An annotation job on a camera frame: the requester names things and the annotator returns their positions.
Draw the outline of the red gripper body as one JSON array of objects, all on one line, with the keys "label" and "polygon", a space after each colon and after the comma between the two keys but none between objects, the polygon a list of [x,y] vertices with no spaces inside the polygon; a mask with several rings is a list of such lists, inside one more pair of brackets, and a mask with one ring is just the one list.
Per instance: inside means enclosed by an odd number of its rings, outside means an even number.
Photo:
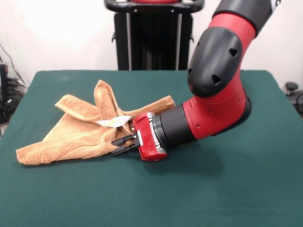
[{"label": "red gripper body", "polygon": [[145,112],[136,117],[132,121],[134,132],[139,139],[139,153],[141,159],[148,162],[160,161],[167,157],[165,148],[161,145],[157,138],[153,126],[155,114]]}]

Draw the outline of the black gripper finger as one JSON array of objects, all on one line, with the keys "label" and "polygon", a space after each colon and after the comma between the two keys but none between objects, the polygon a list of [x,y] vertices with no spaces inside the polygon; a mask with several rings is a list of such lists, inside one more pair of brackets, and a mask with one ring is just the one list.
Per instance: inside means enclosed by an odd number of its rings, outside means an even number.
[{"label": "black gripper finger", "polygon": [[139,144],[135,144],[135,143],[132,143],[128,146],[120,146],[112,152],[112,155],[117,156],[117,155],[123,154],[125,152],[128,152],[134,148],[138,148],[139,146],[140,146]]},{"label": "black gripper finger", "polygon": [[137,136],[136,133],[131,134],[131,135],[127,135],[125,137],[122,137],[122,138],[119,138],[119,139],[116,139],[116,140],[112,141],[111,144],[114,145],[114,146],[122,146],[126,141],[135,139],[136,136]]}]

